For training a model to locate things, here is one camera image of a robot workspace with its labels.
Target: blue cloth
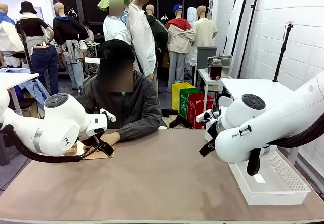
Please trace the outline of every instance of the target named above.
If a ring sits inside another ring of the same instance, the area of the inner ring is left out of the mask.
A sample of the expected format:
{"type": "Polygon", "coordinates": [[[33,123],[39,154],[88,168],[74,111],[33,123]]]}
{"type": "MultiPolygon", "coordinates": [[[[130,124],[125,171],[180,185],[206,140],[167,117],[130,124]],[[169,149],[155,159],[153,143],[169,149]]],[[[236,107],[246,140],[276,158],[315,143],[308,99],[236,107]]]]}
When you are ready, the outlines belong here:
{"type": "Polygon", "coordinates": [[[183,10],[183,6],[182,6],[182,5],[175,5],[174,8],[173,8],[173,13],[174,13],[176,10],[183,10]]]}
{"type": "Polygon", "coordinates": [[[120,20],[122,21],[122,23],[126,23],[126,19],[127,19],[127,14],[128,14],[128,11],[127,10],[124,10],[124,16],[121,16],[120,17],[120,20]]]}
{"type": "Polygon", "coordinates": [[[49,45],[46,48],[33,49],[31,55],[31,65],[35,73],[39,73],[39,81],[46,86],[44,73],[49,72],[51,95],[59,93],[57,64],[59,59],[57,57],[54,45],[49,45]]]}
{"type": "MultiPolygon", "coordinates": [[[[30,73],[29,69],[26,68],[2,68],[0,72],[12,72],[12,73],[30,73]]],[[[36,99],[38,106],[44,110],[44,101],[50,97],[45,87],[41,84],[39,79],[36,82],[32,80],[19,84],[20,89],[26,88],[28,92],[36,99]]]]}
{"type": "Polygon", "coordinates": [[[8,17],[8,15],[6,15],[4,12],[0,12],[0,24],[3,21],[12,23],[13,25],[16,25],[15,22],[8,17]]]}
{"type": "Polygon", "coordinates": [[[56,16],[56,18],[59,18],[60,20],[70,20],[68,16],[65,16],[65,17],[56,16]]]}

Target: blue cap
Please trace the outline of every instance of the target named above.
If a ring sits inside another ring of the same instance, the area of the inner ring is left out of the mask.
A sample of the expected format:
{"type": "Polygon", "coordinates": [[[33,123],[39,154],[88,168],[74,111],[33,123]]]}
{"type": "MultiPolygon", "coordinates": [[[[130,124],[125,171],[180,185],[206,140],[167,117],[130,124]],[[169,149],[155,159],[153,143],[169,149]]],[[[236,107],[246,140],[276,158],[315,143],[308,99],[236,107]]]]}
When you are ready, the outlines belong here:
{"type": "Polygon", "coordinates": [[[174,8],[173,8],[173,13],[174,13],[176,10],[183,10],[183,6],[182,6],[182,5],[175,5],[174,8]]]}

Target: white brick wall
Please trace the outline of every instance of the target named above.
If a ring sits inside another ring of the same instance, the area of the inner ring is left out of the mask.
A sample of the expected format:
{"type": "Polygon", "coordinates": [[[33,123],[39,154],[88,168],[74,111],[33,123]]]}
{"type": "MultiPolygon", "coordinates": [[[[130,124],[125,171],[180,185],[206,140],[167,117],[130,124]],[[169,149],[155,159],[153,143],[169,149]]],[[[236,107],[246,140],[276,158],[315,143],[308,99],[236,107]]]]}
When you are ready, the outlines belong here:
{"type": "Polygon", "coordinates": [[[218,0],[216,26],[218,34],[215,37],[215,46],[217,54],[223,54],[229,20],[231,17],[234,0],[218,0]]]}
{"type": "MultiPolygon", "coordinates": [[[[324,0],[258,0],[241,78],[273,78],[288,21],[279,82],[296,90],[324,69],[324,0]]],[[[324,137],[300,152],[324,175],[324,137]]]]}

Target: gray sweater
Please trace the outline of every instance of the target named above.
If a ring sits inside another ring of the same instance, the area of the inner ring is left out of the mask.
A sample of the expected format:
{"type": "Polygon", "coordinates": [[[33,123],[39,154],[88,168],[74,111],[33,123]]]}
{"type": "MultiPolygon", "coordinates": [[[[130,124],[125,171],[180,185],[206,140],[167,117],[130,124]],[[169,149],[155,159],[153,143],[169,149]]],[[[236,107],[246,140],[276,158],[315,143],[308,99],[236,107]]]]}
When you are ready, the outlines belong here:
{"type": "Polygon", "coordinates": [[[95,107],[105,109],[116,116],[116,122],[108,125],[119,129],[120,140],[133,140],[153,133],[160,127],[161,106],[153,82],[134,71],[133,92],[105,92],[97,86],[96,76],[84,85],[77,100],[92,114],[95,107]]]}

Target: hand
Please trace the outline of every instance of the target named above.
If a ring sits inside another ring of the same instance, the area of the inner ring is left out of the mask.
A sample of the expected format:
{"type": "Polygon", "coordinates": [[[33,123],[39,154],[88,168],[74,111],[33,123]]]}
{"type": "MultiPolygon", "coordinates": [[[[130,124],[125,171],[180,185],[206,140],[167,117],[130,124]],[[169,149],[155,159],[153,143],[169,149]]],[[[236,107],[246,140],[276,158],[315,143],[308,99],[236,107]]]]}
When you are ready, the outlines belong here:
{"type": "Polygon", "coordinates": [[[102,137],[102,140],[109,144],[110,146],[113,146],[118,141],[120,141],[120,134],[118,131],[112,133],[112,134],[105,134],[104,137],[102,137]]]}
{"type": "Polygon", "coordinates": [[[153,74],[150,74],[147,76],[150,80],[154,81],[155,80],[155,76],[153,74]]]}

